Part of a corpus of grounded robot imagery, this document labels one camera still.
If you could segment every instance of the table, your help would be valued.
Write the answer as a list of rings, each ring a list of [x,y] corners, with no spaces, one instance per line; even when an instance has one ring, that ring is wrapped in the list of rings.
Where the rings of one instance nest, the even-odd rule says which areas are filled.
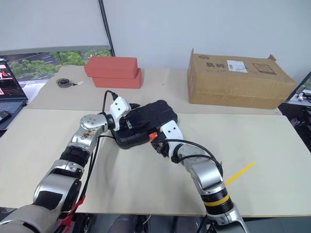
[[[278,109],[190,104],[186,69],[146,68],[142,71],[141,89],[110,89],[129,102],[141,105],[159,99],[166,100],[176,113],[282,115]],[[55,83],[59,78],[67,78],[73,83],[84,81],[84,84],[59,88]],[[106,88],[95,87],[92,79],[86,76],[83,66],[62,66],[27,107],[32,109],[101,111],[105,91]],[[109,96],[106,111],[109,110],[111,103],[112,98]]]
[[[0,206],[20,207],[32,202],[36,185],[60,157],[78,129],[79,119],[89,113],[26,109],[20,114],[0,139]],[[178,117],[184,138],[207,147],[223,162],[224,180],[256,162],[227,186],[241,215],[311,214],[311,184],[305,181],[311,177],[311,155],[284,116]],[[101,143],[79,212],[205,214],[182,165],[163,158],[150,144],[122,150],[109,140]]]

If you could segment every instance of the black pole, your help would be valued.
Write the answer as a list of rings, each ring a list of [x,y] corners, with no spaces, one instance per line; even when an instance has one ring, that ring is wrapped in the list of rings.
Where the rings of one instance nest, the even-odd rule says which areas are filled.
[[[105,31],[106,31],[108,41],[110,44],[110,54],[112,57],[115,57],[116,56],[115,50],[113,49],[113,45],[112,45],[112,39],[111,39],[110,31],[109,31],[109,26],[108,26],[108,22],[107,22],[107,17],[106,17],[106,12],[105,12],[105,8],[104,8],[103,0],[98,0],[98,4],[99,4],[99,8],[101,10]]]

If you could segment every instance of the orange button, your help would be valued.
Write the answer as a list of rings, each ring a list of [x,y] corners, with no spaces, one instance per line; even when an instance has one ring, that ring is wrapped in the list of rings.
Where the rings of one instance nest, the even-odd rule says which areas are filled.
[[[154,132],[154,133],[149,134],[149,138],[151,141],[155,140],[157,138],[157,133]]]

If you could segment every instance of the robotic arm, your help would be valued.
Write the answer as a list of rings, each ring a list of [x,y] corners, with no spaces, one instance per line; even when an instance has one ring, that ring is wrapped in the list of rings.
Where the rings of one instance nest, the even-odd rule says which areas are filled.
[[[157,152],[164,157],[169,156],[175,163],[182,162],[201,195],[208,219],[215,223],[212,227],[216,232],[221,232],[220,226],[229,226],[237,228],[238,232],[248,233],[225,188],[221,165],[214,157],[205,155],[208,151],[205,148],[182,140],[182,133],[176,124],[177,115],[171,107],[163,100],[135,110],[131,110],[131,106],[139,105],[129,104],[124,98],[115,96],[110,114],[82,117],[79,130],[37,186],[33,204],[16,209],[1,221],[0,232],[52,232],[62,212],[75,210],[77,203],[83,202],[80,197],[76,203],[84,167],[100,134],[110,130],[123,149],[152,139]]]

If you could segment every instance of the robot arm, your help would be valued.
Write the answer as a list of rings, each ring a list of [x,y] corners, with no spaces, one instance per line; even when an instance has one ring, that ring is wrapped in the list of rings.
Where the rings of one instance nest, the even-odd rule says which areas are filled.
[[[33,204],[16,209],[1,221],[0,232],[52,232],[61,212],[71,210],[77,201],[80,179],[98,136],[108,129],[118,130],[120,118],[130,110],[131,106],[125,99],[117,97],[109,115],[90,114],[82,117],[79,130],[37,186]]]
[[[175,121],[166,123],[160,131],[162,137],[155,139],[152,145],[158,152],[168,155],[174,163],[181,162],[191,174],[195,187],[204,202],[207,218],[214,223],[211,226],[214,232],[222,232],[222,226],[228,226],[230,232],[248,233],[247,226],[225,187],[221,165],[217,161],[208,159],[202,148],[178,142],[178,140],[183,141],[183,135]],[[168,143],[168,154],[165,143]]]

